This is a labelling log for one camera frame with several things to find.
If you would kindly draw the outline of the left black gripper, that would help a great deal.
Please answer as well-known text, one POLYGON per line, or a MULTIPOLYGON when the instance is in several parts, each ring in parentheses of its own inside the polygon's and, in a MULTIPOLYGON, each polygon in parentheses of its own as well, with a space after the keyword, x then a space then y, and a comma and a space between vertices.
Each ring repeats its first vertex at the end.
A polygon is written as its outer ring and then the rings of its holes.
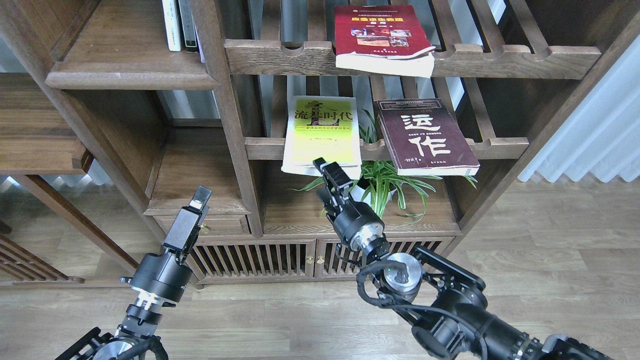
POLYGON ((193 272, 185 260, 198 239, 199 230, 209 208, 212 191, 199 186, 189 207, 182 207, 174 220, 164 243, 162 254, 147 253, 133 277, 122 276, 119 281, 133 288, 156 294, 167 302, 178 303, 193 272))

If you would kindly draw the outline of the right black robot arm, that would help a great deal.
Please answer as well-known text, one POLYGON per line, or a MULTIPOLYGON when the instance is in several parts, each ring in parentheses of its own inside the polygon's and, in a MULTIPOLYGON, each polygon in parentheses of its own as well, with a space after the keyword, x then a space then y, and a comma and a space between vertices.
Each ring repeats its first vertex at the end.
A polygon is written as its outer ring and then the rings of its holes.
POLYGON ((325 187, 317 194, 343 245, 361 252, 355 265, 359 296, 391 309, 411 325, 416 341, 439 360, 473 353, 482 360, 605 360, 606 354, 566 335, 545 342, 487 312, 484 281, 418 245, 390 252, 384 223, 367 203, 350 194, 353 181, 336 162, 317 158, 325 187))

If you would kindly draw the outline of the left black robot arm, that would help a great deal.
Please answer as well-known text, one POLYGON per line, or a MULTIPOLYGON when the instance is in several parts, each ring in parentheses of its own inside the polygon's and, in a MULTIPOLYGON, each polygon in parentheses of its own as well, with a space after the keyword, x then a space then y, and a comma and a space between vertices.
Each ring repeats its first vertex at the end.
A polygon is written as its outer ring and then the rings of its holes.
POLYGON ((60 360, 142 360, 148 351, 158 360, 169 357, 155 332, 162 308, 176 306, 192 277, 186 259, 198 239, 210 196, 210 189, 198 187, 189 205, 179 210, 163 242, 163 253, 147 253, 133 276, 120 279, 138 297, 115 333, 101 334, 95 327, 66 349, 60 360))

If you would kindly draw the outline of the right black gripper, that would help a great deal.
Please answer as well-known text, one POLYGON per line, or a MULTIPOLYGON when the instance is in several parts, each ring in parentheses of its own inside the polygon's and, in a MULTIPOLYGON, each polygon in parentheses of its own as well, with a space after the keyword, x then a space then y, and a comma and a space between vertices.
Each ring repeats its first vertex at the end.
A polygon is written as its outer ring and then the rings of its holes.
POLYGON ((326 185, 324 189, 318 189, 318 198, 322 200, 326 217, 340 241, 350 251, 384 252, 384 223, 370 205, 356 202, 351 197, 350 187, 354 180, 337 162, 317 158, 313 165, 320 171, 326 185))

